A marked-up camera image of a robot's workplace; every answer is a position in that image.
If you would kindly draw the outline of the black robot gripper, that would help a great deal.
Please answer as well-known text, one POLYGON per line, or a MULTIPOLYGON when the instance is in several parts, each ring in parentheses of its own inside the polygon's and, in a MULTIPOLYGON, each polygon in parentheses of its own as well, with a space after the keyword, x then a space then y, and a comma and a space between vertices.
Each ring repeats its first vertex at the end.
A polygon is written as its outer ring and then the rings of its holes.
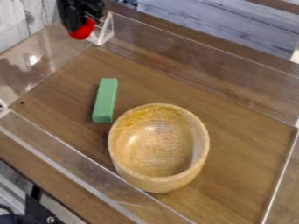
POLYGON ((85 16, 90 18, 97 25, 104 24, 104 0, 56 0, 56 4, 62 25, 69 32, 76 32, 85 24, 85 16))

